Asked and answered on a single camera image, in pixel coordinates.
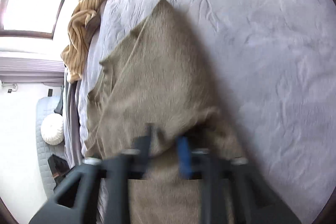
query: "curtain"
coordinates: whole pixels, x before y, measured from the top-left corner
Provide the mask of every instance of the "curtain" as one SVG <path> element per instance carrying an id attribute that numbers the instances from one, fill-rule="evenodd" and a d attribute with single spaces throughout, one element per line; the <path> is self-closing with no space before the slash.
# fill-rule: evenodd
<path id="1" fill-rule="evenodd" d="M 0 198 L 0 223 L 1 224 L 18 224 L 15 218 L 7 209 L 6 205 L 3 203 Z"/>
<path id="2" fill-rule="evenodd" d="M 26 52 L 0 52 L 0 80 L 3 83 L 61 86 L 64 69 L 60 58 Z"/>

